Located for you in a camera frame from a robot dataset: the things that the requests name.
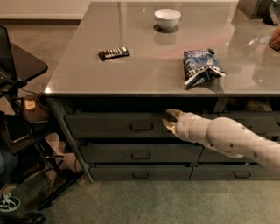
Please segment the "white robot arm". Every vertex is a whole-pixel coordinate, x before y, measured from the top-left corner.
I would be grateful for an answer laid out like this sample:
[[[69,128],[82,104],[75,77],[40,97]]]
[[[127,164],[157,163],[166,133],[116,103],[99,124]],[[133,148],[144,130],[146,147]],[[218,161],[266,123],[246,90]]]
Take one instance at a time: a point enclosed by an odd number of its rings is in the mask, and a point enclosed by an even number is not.
[[[230,158],[246,157],[267,170],[280,174],[280,144],[258,136],[239,122],[227,118],[203,118],[190,112],[168,108],[176,121],[163,125],[177,138],[203,145]]]

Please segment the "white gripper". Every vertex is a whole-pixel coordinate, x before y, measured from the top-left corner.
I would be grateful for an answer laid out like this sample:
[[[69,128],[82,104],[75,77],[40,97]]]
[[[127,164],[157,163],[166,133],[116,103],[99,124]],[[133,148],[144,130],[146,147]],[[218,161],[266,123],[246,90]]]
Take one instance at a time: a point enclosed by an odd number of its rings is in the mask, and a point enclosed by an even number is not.
[[[183,141],[204,144],[207,142],[208,120],[193,113],[186,113],[175,108],[168,108],[166,112],[177,121],[162,120],[163,125],[176,137]]]

